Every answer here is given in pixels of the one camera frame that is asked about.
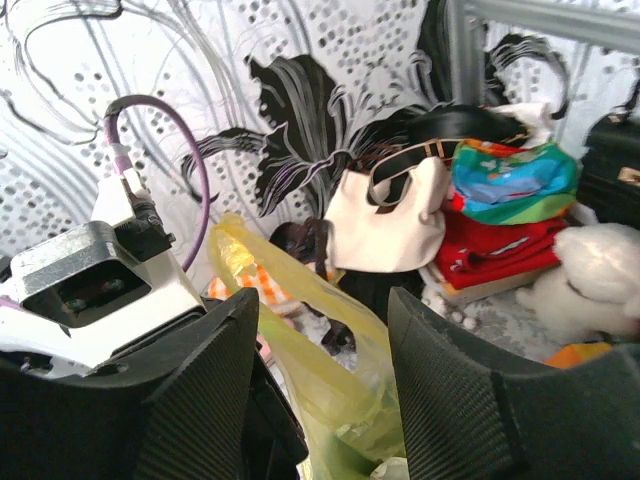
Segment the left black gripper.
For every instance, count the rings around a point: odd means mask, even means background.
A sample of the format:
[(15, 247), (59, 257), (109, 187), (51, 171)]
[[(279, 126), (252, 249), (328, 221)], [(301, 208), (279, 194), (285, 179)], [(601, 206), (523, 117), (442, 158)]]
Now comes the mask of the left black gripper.
[(309, 450), (303, 429), (261, 355), (254, 355), (241, 439), (239, 477), (296, 480)]

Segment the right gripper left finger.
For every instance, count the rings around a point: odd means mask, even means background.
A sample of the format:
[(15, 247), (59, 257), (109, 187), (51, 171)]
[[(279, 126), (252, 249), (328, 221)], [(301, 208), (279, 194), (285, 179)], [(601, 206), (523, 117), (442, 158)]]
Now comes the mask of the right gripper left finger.
[(234, 294), (88, 376), (1, 357), (5, 479), (235, 479), (258, 298)]

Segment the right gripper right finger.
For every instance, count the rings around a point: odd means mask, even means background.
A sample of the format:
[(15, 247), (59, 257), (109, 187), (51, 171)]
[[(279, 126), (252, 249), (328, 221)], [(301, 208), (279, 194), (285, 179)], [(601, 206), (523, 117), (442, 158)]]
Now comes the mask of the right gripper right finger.
[(569, 369), (515, 355), (395, 288), (388, 333), (413, 479), (635, 479), (639, 349)]

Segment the yellow translucent trash bag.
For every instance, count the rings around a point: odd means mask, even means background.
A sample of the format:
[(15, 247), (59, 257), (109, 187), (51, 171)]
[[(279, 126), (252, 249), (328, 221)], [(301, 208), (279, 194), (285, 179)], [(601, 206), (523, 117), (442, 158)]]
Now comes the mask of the yellow translucent trash bag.
[(319, 343), (289, 327), (266, 304), (258, 330), (272, 349), (291, 406), (302, 424), (314, 479), (367, 479), (405, 454), (400, 406), (386, 326), (367, 307), (312, 269), (224, 215), (210, 229), (208, 253), (232, 292), (236, 276), (262, 267), (294, 299), (344, 323), (355, 335), (355, 364), (346, 368)]

